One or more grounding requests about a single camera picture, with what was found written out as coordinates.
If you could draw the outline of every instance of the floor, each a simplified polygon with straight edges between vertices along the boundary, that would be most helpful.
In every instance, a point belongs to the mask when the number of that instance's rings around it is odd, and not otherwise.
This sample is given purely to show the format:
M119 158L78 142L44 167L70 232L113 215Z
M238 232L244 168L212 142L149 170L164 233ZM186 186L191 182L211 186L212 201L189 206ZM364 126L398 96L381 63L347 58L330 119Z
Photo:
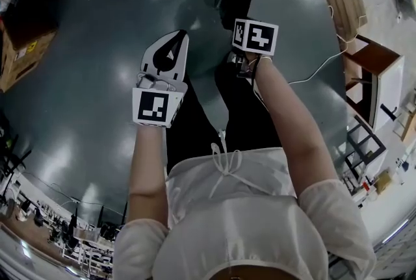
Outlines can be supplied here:
M404 100L415 87L416 81L416 21L409 18L398 22L395 0L364 0L364 4L369 22L360 28L359 33L406 58L401 94L401 99ZM406 150L398 136L392 133L394 126L395 123L389 122L377 132L388 150L383 169L395 168L397 159L401 159ZM397 224L414 209L415 199L412 192L415 177L415 172L409 171L404 176L405 185L393 184L374 203L369 202L361 210L374 244L397 228Z
M396 22L394 0L364 2L369 23L360 33L406 55L404 88L411 89L415 22ZM288 9L282 22L289 24L292 12ZM58 0L57 18L60 32L42 64L0 100L21 133L20 148L34 148L27 159L28 179L57 203L67 202L67 194L121 213L136 129L130 123L131 87L145 48L163 35L161 29L164 34L179 28L192 31L189 72L211 123L224 127L227 117L217 114L216 94L206 89L209 83L213 86L210 75L228 50L230 34L204 0ZM305 57L298 74L286 55L282 68L289 80L302 79L335 53L330 48L315 53L313 64ZM333 64L328 69L339 68L339 61ZM339 92L327 85L336 83L337 76L323 69L313 85L295 86L335 148L345 134L345 110ZM65 207L74 210L73 203ZM79 215L94 223L99 209L84 204ZM121 215L111 211L105 212L106 218L121 221Z
M359 33L406 57L402 99L413 88L416 81L416 21L397 20L395 0L364 0L368 24Z

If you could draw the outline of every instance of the equipment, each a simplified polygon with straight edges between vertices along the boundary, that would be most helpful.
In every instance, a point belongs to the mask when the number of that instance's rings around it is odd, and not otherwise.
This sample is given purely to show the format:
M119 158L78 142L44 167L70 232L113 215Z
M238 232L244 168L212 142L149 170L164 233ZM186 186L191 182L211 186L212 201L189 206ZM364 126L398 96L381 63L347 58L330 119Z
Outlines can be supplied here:
M189 36L176 31L146 49L137 86L133 89L133 121L141 125L171 127L188 90L183 82Z

